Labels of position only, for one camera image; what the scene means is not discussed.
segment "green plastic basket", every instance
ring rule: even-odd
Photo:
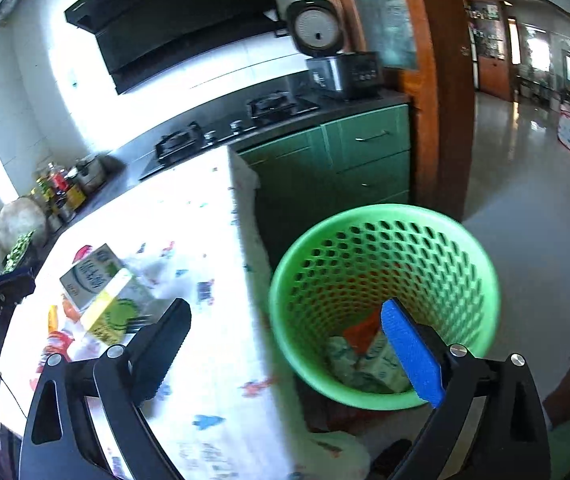
[[[410,205],[352,209],[303,234],[271,282],[271,325],[287,361],[321,394],[366,410],[425,403],[414,390],[370,394],[332,375],[327,338],[397,296],[419,323],[476,357],[492,344],[500,291],[494,266],[458,222]]]

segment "drawer handle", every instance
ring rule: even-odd
[[[356,137],[354,140],[356,142],[367,142],[368,140],[378,139],[379,137],[385,137],[386,135],[391,135],[391,133],[388,130],[382,130],[382,133],[380,135],[367,137],[367,139],[363,139],[362,137]]]

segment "cable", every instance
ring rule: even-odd
[[[27,420],[27,415],[25,415],[25,412],[24,412],[23,409],[21,408],[21,405],[19,404],[18,399],[16,398],[16,396],[14,395],[14,393],[12,393],[12,390],[10,390],[8,384],[5,382],[5,379],[4,379],[3,376],[1,375],[1,372],[0,372],[0,379],[1,379],[1,382],[2,382],[3,384],[5,384],[5,386],[6,386],[6,388],[8,389],[8,392],[10,393],[10,395],[14,398],[14,402],[15,402],[16,405],[18,406],[18,409],[21,410],[21,413],[23,413],[23,416],[25,417],[25,420]]]

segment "tablecloth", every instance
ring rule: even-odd
[[[367,451],[346,433],[308,433],[293,373],[267,316],[271,271],[253,206],[257,176],[227,147],[143,182],[57,241],[35,293],[17,307],[0,371],[27,413],[59,278],[81,247],[107,243],[156,298],[185,298],[191,330],[142,412],[187,480],[361,480]],[[7,395],[0,418],[17,432]],[[129,478],[97,399],[92,418],[113,472]]]

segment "gas stove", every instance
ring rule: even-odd
[[[318,108],[319,105],[307,99],[295,97],[289,92],[277,91],[248,101],[245,110],[233,112],[217,123],[201,126],[192,121],[185,128],[161,138],[140,180],[203,150],[225,144],[234,137],[249,134],[259,128],[286,121]]]

